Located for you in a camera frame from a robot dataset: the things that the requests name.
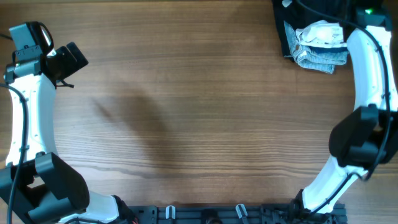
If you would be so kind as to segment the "black t-shirt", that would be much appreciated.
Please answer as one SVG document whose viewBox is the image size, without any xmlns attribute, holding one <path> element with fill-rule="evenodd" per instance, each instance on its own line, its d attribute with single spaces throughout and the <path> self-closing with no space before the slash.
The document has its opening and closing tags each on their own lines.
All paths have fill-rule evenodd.
<svg viewBox="0 0 398 224">
<path fill-rule="evenodd" d="M 287 52 L 287 39 L 285 34 L 284 22 L 290 24 L 294 30 L 303 29 L 310 24 L 325 20 L 335 22 L 324 16 L 305 9 L 297 1 L 293 1 L 288 7 L 282 5 L 282 0 L 272 0 L 272 8 L 275 19 L 276 30 L 280 39 L 282 55 Z M 331 17 L 339 17 L 348 20 L 353 1 L 347 0 L 301 0 L 305 6 Z"/>
</svg>

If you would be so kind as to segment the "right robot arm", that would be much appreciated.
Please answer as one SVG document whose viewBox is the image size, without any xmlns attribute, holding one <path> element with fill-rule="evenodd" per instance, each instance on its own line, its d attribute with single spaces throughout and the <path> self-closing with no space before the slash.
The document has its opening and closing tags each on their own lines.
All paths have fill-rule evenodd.
<svg viewBox="0 0 398 224">
<path fill-rule="evenodd" d="M 290 203 L 290 220 L 331 215 L 344 192 L 368 181 L 376 167 L 397 152 L 397 88 L 391 65 L 391 17 L 382 1 L 351 3 L 351 17 L 337 18 L 354 29 L 347 38 L 354 71 L 354 111 L 330 134 L 330 157 L 315 180 Z"/>
</svg>

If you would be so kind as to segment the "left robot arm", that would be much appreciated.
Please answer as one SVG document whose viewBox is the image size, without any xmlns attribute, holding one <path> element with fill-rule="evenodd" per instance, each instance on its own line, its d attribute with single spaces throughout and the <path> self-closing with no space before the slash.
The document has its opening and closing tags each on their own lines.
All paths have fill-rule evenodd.
<svg viewBox="0 0 398 224">
<path fill-rule="evenodd" d="M 75 43 L 55 48 L 37 21 L 11 27 L 16 49 L 6 66 L 3 88 L 12 100 L 12 139 L 1 170 L 1 198 L 8 223 L 137 223 L 118 196 L 88 189 L 80 173 L 58 155 L 53 128 L 56 91 L 88 64 Z"/>
</svg>

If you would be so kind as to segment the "folded blue jeans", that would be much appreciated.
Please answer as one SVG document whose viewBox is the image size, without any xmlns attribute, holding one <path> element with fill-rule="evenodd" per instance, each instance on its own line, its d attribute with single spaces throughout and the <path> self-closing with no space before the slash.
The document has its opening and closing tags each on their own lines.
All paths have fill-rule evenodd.
<svg viewBox="0 0 398 224">
<path fill-rule="evenodd" d="M 293 27 L 284 22 L 287 39 L 287 52 L 284 57 L 302 68 L 332 74 L 336 65 L 344 65 L 348 58 L 348 49 L 320 48 L 302 45 L 297 40 Z"/>
</svg>

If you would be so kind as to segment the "white printed garment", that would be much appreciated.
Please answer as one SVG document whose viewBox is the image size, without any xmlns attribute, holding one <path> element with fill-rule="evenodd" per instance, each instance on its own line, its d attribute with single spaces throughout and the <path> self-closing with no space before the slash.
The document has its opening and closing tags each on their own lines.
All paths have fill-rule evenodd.
<svg viewBox="0 0 398 224">
<path fill-rule="evenodd" d="M 314 22 L 304 29 L 296 29 L 295 35 L 301 45 L 318 48 L 346 47 L 343 28 L 339 23 L 329 23 L 325 20 Z"/>
</svg>

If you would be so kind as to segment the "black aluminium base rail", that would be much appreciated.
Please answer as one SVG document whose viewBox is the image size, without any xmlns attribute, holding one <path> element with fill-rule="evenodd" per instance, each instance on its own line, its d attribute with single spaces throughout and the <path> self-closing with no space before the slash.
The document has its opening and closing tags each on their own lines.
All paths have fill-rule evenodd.
<svg viewBox="0 0 398 224">
<path fill-rule="evenodd" d="M 347 224 L 348 217 L 343 204 L 335 205 L 331 213 L 317 214 L 308 218 L 291 218 L 287 204 L 263 204 L 245 206 L 243 204 L 229 207 L 156 207 L 132 206 L 139 223 L 151 224 L 201 224 L 205 223 L 207 214 L 217 215 L 222 223 L 240 224 Z"/>
</svg>

